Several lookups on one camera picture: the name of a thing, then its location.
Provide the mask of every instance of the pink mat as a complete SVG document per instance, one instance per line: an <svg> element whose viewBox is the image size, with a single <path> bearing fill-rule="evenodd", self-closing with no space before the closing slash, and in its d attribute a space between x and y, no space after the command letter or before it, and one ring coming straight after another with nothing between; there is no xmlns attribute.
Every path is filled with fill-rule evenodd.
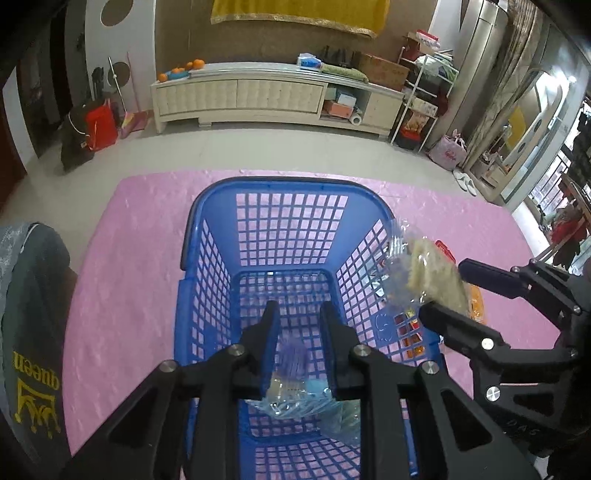
<svg viewBox="0 0 591 480"><path fill-rule="evenodd" d="M457 261L509 269L531 251L511 215L483 200L379 180L276 171L192 171L121 181L90 241L70 309L63 365L64 414L77 451L162 360L173 357L174 312L187 215L208 185L233 176L316 176L352 180L380 194L398 219L442 240ZM483 291L486 317L515 348L552 348L557 329L521 299ZM446 354L469 393L472 372Z"/></svg>

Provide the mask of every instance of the plastic bag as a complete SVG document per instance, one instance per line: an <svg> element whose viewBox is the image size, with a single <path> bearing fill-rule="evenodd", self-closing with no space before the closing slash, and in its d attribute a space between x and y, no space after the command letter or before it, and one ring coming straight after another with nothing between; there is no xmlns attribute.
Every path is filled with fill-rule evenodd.
<svg viewBox="0 0 591 480"><path fill-rule="evenodd" d="M320 433L351 447L361 445L361 402L336 402L334 408L319 415Z"/></svg>
<svg viewBox="0 0 591 480"><path fill-rule="evenodd" d="M307 367L304 343L291 335L280 337L279 362L265 398L246 403L280 420L299 420L335 408L327 380L306 378Z"/></svg>
<svg viewBox="0 0 591 480"><path fill-rule="evenodd" d="M470 316L466 286L444 249L407 222L394 222L391 231L380 277L385 301L401 311L412 308L417 312L433 300Z"/></svg>
<svg viewBox="0 0 591 480"><path fill-rule="evenodd" d="M461 136L454 130L451 137L442 136L439 142L427 152L427 156L440 167L452 171L466 159L466 146Z"/></svg>
<svg viewBox="0 0 591 480"><path fill-rule="evenodd" d="M472 320L478 323L486 325L486 317L484 315L484 300L482 298L482 292L480 289L472 285L471 283L466 284L469 291L470 298L470 317Z"/></svg>

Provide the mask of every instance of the wooden wall panel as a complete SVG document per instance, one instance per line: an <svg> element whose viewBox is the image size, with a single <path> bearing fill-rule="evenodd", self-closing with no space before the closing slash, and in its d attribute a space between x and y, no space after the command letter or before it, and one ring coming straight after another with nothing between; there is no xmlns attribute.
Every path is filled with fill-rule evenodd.
<svg viewBox="0 0 591 480"><path fill-rule="evenodd" d="M290 22L234 21L212 25L213 0L157 0L155 19L158 72L201 58L219 61L283 61L298 53L320 53L325 45L361 50L396 60L402 36L427 30L437 0L391 0L386 26L375 40L329 28Z"/></svg>

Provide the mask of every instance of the snack package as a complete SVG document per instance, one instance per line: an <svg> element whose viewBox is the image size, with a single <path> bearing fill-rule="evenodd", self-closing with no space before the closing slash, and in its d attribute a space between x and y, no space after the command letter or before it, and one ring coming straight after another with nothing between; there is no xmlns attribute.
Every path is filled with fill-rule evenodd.
<svg viewBox="0 0 591 480"><path fill-rule="evenodd" d="M392 224L392 237L379 262L383 296L388 304L418 311L436 301L467 317L476 312L484 320L480 291L468 287L457 270L455 258L441 241L433 242L407 222Z"/></svg>
<svg viewBox="0 0 591 480"><path fill-rule="evenodd" d="M307 367L304 343L284 334L279 339L279 361L265 398L246 403L280 420L299 420L335 408L338 402L327 380L307 378Z"/></svg>

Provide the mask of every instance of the cardboard box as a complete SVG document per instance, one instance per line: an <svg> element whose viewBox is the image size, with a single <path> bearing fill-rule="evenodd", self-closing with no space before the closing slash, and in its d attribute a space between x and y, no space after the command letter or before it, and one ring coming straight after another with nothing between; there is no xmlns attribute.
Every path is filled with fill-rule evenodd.
<svg viewBox="0 0 591 480"><path fill-rule="evenodd" d="M397 91L402 90L402 87L404 87L404 80L406 80L409 72L408 68L398 63L366 53L361 54L359 70L368 76L370 82Z"/></svg>
<svg viewBox="0 0 591 480"><path fill-rule="evenodd" d="M347 120L351 117L351 114L353 113L352 106L341 105L340 103L336 103L332 100L326 100L324 102L324 110L329 115L338 116L340 118L346 118Z"/></svg>
<svg viewBox="0 0 591 480"><path fill-rule="evenodd" d="M336 100L336 87L329 86L326 89L325 100Z"/></svg>
<svg viewBox="0 0 591 480"><path fill-rule="evenodd" d="M418 43L418 49L419 49L420 53L427 54L427 55L435 55L437 53L435 50L433 50L428 45L425 45L424 43L420 42L418 40L416 32L408 32L408 35L406 35L406 38L409 40L412 40L413 42Z"/></svg>

